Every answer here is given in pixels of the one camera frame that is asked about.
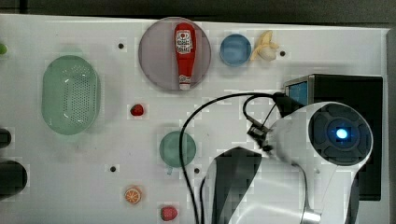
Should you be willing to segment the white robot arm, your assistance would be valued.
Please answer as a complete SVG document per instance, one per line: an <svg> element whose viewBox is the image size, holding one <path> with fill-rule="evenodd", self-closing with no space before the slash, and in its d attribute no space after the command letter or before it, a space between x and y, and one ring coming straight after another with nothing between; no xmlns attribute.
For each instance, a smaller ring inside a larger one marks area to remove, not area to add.
<svg viewBox="0 0 396 224"><path fill-rule="evenodd" d="M365 118L348 105L316 103L277 120L265 152L242 147L210 164L205 224L355 224L357 173L373 150Z"/></svg>

